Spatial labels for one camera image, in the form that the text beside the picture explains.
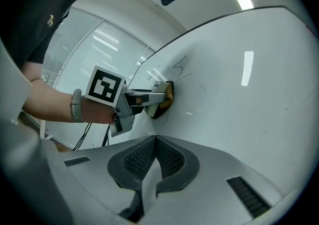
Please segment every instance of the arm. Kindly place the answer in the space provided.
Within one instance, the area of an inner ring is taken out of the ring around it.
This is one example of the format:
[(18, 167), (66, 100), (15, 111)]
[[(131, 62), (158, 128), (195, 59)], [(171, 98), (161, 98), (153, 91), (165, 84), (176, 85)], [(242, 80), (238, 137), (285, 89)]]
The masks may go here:
[[(42, 120), (73, 122), (70, 107), (72, 94), (59, 92), (43, 82), (39, 63), (26, 62), (21, 71), (33, 85), (32, 94), (23, 106), (25, 112)], [(82, 117), (87, 123), (110, 124), (114, 112), (107, 105), (83, 98)]]

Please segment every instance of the watch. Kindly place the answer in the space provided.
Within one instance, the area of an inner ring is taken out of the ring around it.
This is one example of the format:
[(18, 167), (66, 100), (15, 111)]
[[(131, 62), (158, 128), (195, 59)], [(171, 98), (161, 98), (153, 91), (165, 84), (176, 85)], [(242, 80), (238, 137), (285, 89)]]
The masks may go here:
[(81, 89), (75, 89), (71, 101), (71, 114), (74, 123), (84, 122), (81, 114), (82, 98)]

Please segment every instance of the gold logo on shirt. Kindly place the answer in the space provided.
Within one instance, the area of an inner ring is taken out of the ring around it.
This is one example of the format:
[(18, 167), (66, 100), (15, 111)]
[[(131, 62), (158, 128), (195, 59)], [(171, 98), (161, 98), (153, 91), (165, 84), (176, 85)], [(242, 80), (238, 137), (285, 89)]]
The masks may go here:
[(53, 15), (50, 15), (50, 19), (47, 22), (47, 25), (51, 27), (53, 25)]

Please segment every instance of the black vent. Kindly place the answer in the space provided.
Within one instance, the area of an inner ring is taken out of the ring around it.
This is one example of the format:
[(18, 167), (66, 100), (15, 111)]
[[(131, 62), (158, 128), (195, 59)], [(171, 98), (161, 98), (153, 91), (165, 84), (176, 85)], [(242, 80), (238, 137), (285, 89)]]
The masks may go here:
[(166, 179), (184, 166), (184, 156), (168, 144), (156, 141), (156, 157), (160, 164), (161, 176)]
[(124, 167), (144, 180), (155, 159), (155, 140), (134, 151), (124, 159)]
[(81, 164), (83, 162), (87, 162), (89, 160), (90, 159), (88, 157), (80, 157), (80, 158), (76, 158), (76, 159), (65, 160), (64, 163), (67, 167), (70, 167), (70, 166), (74, 166), (77, 164)]
[(227, 182), (254, 218), (270, 209), (270, 206), (240, 176), (228, 179)]

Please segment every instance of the whiteboard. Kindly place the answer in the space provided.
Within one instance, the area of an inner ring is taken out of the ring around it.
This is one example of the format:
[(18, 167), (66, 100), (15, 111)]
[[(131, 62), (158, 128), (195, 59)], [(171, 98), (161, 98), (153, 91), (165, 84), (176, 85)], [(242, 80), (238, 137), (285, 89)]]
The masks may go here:
[(318, 40), (284, 8), (207, 23), (140, 66), (129, 88), (173, 80), (174, 103), (156, 120), (142, 113), (126, 135), (159, 134), (223, 150), (288, 194), (318, 158), (318, 55)]

